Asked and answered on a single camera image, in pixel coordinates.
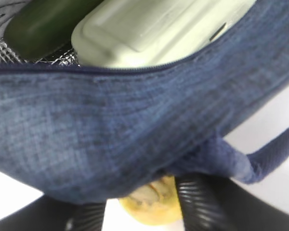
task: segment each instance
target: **bag handle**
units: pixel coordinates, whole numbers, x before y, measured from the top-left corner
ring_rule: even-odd
[[[245,155],[216,133],[166,171],[183,176],[204,173],[251,184],[263,180],[289,157],[289,128],[258,151]]]

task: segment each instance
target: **white container lid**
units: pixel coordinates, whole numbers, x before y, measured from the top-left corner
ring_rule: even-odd
[[[217,39],[255,1],[105,0],[75,28],[72,44],[82,64],[166,64]]]

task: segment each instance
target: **blue fabric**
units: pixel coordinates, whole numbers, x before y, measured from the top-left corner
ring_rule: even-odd
[[[218,135],[209,138],[167,168],[182,176],[201,172],[233,177],[244,183],[263,180],[289,157],[289,128],[255,153],[244,155]]]
[[[289,132],[248,158],[221,137],[288,84],[289,0],[258,0],[169,68],[0,65],[0,171],[76,204],[184,168],[255,182],[289,155]]]

